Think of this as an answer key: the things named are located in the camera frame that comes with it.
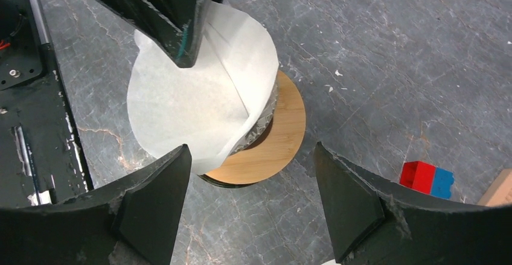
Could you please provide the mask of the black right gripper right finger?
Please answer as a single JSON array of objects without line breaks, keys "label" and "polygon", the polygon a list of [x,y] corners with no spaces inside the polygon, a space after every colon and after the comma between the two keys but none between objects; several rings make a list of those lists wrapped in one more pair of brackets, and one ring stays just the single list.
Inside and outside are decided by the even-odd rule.
[{"label": "black right gripper right finger", "polygon": [[320,142],[314,162],[337,263],[511,263],[511,206],[459,203],[411,190]]}]

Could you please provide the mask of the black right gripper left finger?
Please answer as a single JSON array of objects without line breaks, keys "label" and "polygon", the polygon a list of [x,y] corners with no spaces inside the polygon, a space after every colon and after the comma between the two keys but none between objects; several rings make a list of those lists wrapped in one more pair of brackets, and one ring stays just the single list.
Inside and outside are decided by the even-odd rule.
[{"label": "black right gripper left finger", "polygon": [[181,145],[64,202],[1,209],[1,263],[170,264],[191,160]]}]

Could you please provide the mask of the white paper coffee filter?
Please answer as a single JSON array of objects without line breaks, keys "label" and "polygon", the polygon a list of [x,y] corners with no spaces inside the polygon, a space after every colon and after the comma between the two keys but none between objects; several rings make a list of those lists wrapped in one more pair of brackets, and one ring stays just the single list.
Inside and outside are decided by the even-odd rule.
[{"label": "white paper coffee filter", "polygon": [[191,171],[219,168],[261,115],[277,79],[278,57],[267,29],[249,14],[213,2],[196,63],[179,68],[148,36],[139,48],[127,111],[139,145],[161,158],[187,145]]}]

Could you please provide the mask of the round wooden dripper stand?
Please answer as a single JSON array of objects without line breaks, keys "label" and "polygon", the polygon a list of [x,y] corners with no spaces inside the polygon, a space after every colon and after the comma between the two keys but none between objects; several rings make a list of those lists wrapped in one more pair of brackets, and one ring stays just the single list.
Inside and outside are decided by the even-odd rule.
[{"label": "round wooden dripper stand", "polygon": [[306,110],[294,82],[282,71],[277,80],[277,107],[263,135],[207,176],[231,184],[258,183],[276,175],[295,157],[306,131]]}]

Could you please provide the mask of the clear ribbed glass funnel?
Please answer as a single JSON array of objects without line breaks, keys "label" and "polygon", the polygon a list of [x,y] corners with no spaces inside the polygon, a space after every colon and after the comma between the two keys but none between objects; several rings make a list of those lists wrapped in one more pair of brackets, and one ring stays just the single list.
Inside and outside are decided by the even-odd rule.
[{"label": "clear ribbed glass funnel", "polygon": [[278,80],[275,80],[270,97],[255,124],[239,139],[229,156],[234,155],[252,145],[267,129],[273,120],[278,101]]}]

